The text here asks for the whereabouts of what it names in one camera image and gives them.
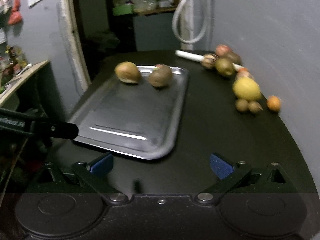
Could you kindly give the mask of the small brown kiwi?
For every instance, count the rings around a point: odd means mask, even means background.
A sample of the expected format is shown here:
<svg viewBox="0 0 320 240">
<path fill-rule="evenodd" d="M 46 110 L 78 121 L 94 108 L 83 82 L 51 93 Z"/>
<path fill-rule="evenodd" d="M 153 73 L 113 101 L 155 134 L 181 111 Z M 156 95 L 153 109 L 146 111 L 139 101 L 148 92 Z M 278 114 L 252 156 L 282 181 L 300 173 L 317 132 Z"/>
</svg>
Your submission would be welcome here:
<svg viewBox="0 0 320 240">
<path fill-rule="evenodd" d="M 245 99 L 238 99 L 235 102 L 235 107 L 239 112 L 246 112 L 248 111 L 249 102 Z"/>
</svg>

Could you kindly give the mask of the yellow lemon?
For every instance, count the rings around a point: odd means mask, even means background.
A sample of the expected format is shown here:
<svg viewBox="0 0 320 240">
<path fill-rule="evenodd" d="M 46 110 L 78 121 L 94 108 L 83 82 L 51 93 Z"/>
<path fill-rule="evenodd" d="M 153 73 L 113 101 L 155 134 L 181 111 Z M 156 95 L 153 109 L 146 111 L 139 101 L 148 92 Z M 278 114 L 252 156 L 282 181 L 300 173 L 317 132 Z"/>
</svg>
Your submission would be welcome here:
<svg viewBox="0 0 320 240">
<path fill-rule="evenodd" d="M 239 99 L 257 101 L 261 99 L 259 85 L 249 77 L 241 77 L 233 83 L 233 92 Z"/>
</svg>

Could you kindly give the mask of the brown oval mango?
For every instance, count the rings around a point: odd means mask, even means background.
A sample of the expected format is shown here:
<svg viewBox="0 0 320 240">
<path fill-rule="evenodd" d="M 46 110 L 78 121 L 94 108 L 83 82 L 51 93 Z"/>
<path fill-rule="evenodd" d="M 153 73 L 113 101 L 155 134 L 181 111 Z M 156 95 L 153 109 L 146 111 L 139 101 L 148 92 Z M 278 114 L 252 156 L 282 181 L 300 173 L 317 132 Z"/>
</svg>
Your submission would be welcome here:
<svg viewBox="0 0 320 240">
<path fill-rule="evenodd" d="M 141 75 L 137 66 L 129 61 L 119 63 L 115 69 L 117 78 L 124 83 L 139 83 Z"/>
</svg>

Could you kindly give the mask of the large striped pepino melon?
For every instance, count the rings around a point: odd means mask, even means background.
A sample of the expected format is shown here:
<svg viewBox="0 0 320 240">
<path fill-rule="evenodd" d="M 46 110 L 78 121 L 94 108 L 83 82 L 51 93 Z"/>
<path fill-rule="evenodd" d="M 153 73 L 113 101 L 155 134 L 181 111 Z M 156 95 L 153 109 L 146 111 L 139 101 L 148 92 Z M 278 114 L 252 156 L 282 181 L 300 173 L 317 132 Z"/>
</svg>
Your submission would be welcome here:
<svg viewBox="0 0 320 240">
<path fill-rule="evenodd" d="M 247 78 L 250 78 L 250 79 L 254 80 L 253 75 L 252 75 L 250 72 L 248 72 L 248 71 L 239 71 L 239 72 L 236 74 L 235 79 L 238 80 L 238 79 L 241 79 L 241 78 L 243 78 L 243 77 L 247 77 Z"/>
</svg>

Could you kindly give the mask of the small orange red tangerine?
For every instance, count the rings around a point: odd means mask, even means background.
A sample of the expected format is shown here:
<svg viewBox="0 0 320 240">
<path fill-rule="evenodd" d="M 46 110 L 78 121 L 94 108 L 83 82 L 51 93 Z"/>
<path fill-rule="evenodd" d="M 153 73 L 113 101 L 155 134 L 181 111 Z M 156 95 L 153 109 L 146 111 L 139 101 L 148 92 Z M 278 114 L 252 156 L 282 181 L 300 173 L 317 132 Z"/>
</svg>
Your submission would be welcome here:
<svg viewBox="0 0 320 240">
<path fill-rule="evenodd" d="M 238 72 L 249 72 L 249 70 L 247 68 L 245 68 L 245 67 L 240 67 L 238 69 Z"/>
</svg>

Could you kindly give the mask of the green brown pear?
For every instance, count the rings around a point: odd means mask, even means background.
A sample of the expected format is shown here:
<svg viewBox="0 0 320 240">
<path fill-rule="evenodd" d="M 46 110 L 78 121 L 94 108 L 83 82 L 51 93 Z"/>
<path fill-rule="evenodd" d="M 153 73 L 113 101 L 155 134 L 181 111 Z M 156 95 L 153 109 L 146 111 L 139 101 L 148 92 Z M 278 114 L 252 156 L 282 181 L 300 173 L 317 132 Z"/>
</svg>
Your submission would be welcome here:
<svg viewBox="0 0 320 240">
<path fill-rule="evenodd" d="M 232 76 L 234 74 L 233 63 L 226 58 L 217 59 L 215 68 L 222 76 Z"/>
</svg>

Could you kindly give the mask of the small striped pepino melon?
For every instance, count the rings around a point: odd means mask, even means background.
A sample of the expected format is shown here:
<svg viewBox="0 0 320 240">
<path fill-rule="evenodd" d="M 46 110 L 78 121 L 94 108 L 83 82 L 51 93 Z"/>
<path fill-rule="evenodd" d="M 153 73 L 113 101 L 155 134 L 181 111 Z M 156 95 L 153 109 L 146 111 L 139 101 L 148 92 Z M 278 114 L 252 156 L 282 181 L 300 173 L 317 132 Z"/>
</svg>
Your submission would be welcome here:
<svg viewBox="0 0 320 240">
<path fill-rule="evenodd" d="M 212 69 L 215 67 L 218 57 L 215 54 L 205 54 L 201 60 L 201 64 L 204 68 Z"/>
</svg>

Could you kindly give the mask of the brown round fruit with sticker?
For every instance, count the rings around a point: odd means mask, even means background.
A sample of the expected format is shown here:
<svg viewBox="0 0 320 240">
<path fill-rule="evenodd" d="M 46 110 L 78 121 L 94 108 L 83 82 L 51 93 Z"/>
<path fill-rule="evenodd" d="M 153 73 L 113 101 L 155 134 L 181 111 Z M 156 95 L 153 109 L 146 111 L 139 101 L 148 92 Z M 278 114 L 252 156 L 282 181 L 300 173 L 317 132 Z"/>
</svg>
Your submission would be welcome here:
<svg viewBox="0 0 320 240">
<path fill-rule="evenodd" d="M 172 81 L 173 73 L 166 64 L 157 64 L 149 76 L 148 82 L 155 88 L 167 87 Z"/>
</svg>

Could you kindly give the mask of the bottles on counter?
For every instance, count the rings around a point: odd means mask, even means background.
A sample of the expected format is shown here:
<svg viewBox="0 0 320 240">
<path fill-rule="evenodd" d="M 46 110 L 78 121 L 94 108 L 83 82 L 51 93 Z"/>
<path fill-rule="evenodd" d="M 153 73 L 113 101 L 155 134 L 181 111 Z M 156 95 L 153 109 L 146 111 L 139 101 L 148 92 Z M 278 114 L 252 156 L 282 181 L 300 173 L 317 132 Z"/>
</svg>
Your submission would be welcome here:
<svg viewBox="0 0 320 240">
<path fill-rule="evenodd" d="M 6 83 L 26 68 L 28 61 L 25 55 L 17 53 L 14 46 L 7 45 L 5 48 L 6 57 L 1 58 L 1 78 Z"/>
</svg>

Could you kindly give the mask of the small brown fruit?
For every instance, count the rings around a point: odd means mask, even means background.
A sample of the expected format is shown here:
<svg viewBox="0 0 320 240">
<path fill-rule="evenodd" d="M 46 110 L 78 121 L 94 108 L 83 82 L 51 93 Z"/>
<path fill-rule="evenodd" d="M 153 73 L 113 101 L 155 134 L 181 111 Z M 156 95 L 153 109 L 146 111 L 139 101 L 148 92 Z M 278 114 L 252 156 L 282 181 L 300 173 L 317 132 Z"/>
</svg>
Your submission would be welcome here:
<svg viewBox="0 0 320 240">
<path fill-rule="evenodd" d="M 263 108 L 258 102 L 251 101 L 248 103 L 248 110 L 253 114 L 258 114 L 263 110 Z"/>
</svg>

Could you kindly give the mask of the silver metal tray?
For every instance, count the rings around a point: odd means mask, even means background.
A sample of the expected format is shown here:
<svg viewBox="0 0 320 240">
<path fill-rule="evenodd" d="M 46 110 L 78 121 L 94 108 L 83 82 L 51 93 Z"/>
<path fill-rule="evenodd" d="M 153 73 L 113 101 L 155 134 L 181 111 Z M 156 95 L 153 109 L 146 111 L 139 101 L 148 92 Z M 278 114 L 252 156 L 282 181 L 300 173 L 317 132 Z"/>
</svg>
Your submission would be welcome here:
<svg viewBox="0 0 320 240">
<path fill-rule="evenodd" d="M 177 137 L 189 72 L 172 67 L 170 85 L 149 84 L 153 66 L 139 66 L 139 84 L 126 85 L 113 75 L 81 104 L 70 118 L 75 141 L 134 158 L 153 160 L 167 155 Z"/>
</svg>

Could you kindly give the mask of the brown kiwi at back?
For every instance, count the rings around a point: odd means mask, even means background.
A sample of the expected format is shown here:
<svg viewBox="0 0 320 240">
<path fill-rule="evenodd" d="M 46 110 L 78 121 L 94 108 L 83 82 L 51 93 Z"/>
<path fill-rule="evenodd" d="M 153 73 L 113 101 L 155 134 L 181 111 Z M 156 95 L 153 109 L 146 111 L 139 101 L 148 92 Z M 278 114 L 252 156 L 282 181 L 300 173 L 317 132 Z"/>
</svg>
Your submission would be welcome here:
<svg viewBox="0 0 320 240">
<path fill-rule="evenodd" d="M 241 57 L 233 51 L 229 51 L 225 54 L 225 57 L 229 59 L 232 63 L 242 65 Z"/>
</svg>

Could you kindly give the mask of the white plastic tube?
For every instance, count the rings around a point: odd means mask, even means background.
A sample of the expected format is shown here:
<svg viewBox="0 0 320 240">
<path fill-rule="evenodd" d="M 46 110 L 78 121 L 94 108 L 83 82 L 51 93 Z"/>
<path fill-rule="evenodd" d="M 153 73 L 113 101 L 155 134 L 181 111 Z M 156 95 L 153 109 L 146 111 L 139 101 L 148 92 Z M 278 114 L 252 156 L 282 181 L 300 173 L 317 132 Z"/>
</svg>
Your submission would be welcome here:
<svg viewBox="0 0 320 240">
<path fill-rule="evenodd" d="M 181 57 L 183 59 L 199 62 L 200 64 L 201 64 L 201 60 L 203 59 L 202 55 L 189 53 L 189 52 L 182 51 L 182 50 L 176 50 L 175 55 L 178 57 Z"/>
</svg>

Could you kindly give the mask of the red apple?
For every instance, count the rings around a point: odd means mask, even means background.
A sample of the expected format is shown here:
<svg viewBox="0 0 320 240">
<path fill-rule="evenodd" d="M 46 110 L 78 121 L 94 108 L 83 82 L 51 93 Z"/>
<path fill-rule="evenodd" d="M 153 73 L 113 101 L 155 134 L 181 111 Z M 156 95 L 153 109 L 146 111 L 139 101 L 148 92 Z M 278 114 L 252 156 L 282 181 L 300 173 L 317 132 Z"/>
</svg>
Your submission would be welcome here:
<svg viewBox="0 0 320 240">
<path fill-rule="evenodd" d="M 231 48 L 229 48 L 229 46 L 227 46 L 225 44 L 219 44 L 215 48 L 215 54 L 218 57 L 222 57 L 223 55 L 227 54 L 230 51 L 232 51 Z"/>
</svg>

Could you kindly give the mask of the green box on shelf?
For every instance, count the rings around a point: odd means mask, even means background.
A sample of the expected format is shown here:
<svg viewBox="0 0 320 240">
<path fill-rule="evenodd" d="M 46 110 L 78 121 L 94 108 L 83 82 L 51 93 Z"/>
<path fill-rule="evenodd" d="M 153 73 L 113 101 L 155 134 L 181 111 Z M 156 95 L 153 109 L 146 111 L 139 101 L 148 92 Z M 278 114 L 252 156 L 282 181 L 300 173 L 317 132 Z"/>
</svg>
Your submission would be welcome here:
<svg viewBox="0 0 320 240">
<path fill-rule="evenodd" d="M 114 16 L 128 15 L 133 13 L 133 4 L 121 4 L 113 8 Z"/>
</svg>

